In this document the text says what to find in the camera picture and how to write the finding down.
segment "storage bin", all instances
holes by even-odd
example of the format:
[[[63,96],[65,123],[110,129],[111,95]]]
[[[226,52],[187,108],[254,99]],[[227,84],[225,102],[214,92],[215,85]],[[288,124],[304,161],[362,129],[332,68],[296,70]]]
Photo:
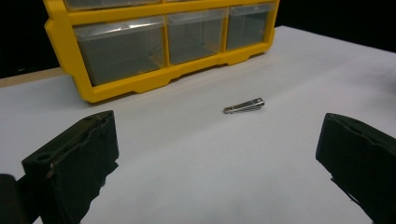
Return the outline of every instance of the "storage bin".
[[[75,27],[93,86],[164,67],[163,16]]]
[[[64,0],[70,10],[84,10],[106,7],[127,7],[159,3],[160,0]]]
[[[184,63],[219,53],[226,13],[225,8],[217,8],[168,15],[170,63]]]
[[[268,12],[274,8],[273,3],[230,7],[227,49],[263,42]]]

